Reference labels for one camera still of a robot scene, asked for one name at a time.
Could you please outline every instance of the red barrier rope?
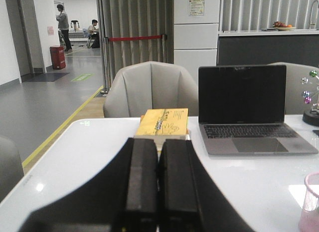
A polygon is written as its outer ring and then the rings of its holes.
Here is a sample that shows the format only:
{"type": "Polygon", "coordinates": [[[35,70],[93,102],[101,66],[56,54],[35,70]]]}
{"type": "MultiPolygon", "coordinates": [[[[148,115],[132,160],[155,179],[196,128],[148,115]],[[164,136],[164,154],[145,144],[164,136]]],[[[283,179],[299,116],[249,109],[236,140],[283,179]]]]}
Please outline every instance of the red barrier rope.
{"type": "Polygon", "coordinates": [[[135,37],[111,37],[109,41],[136,41],[136,40],[150,40],[150,39],[160,39],[163,35],[157,36],[135,36],[135,37]]]}

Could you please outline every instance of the person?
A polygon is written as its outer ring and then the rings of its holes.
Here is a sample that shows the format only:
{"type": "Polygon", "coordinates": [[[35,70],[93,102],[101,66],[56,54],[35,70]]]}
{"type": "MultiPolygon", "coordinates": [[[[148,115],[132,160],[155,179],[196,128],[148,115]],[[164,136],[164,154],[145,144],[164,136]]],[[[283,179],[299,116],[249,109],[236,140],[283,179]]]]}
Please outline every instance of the person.
{"type": "Polygon", "coordinates": [[[69,20],[68,15],[64,11],[64,6],[62,4],[58,4],[56,6],[58,11],[60,12],[59,15],[56,16],[56,20],[59,22],[59,29],[63,34],[64,41],[65,41],[65,51],[72,51],[71,42],[69,39],[69,20]]]}
{"type": "Polygon", "coordinates": [[[99,48],[100,47],[100,38],[99,38],[99,33],[95,33],[97,29],[95,26],[98,24],[98,21],[93,19],[92,20],[92,25],[88,27],[88,33],[91,35],[92,38],[94,38],[94,42],[92,44],[92,48],[99,48]]]}

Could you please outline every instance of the book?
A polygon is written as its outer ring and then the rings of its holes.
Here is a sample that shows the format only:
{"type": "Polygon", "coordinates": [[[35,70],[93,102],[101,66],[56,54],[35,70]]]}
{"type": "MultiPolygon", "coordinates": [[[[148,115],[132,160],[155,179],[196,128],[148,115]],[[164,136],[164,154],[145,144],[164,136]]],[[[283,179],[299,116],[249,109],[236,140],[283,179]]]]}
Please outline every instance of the book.
{"type": "Polygon", "coordinates": [[[141,117],[134,138],[153,139],[161,151],[166,139],[186,140],[188,108],[149,109],[141,117]]]}

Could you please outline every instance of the pink cup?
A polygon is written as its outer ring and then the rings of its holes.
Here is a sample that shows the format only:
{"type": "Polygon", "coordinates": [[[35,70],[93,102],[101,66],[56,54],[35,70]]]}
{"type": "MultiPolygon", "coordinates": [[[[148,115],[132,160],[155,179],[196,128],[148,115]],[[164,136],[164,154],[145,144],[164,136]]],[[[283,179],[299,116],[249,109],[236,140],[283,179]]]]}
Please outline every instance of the pink cup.
{"type": "Polygon", "coordinates": [[[299,230],[319,232],[319,172],[307,175],[305,186],[307,191],[299,220],[299,230]]]}

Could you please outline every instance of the trash can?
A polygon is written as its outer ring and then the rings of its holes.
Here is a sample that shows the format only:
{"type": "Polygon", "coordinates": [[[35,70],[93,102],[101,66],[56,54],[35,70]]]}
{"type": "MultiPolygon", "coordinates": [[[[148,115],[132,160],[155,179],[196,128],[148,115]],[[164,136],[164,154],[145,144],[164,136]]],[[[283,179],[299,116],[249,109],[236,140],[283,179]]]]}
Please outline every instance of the trash can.
{"type": "Polygon", "coordinates": [[[50,53],[53,69],[65,68],[63,46],[51,46],[50,53]]]}

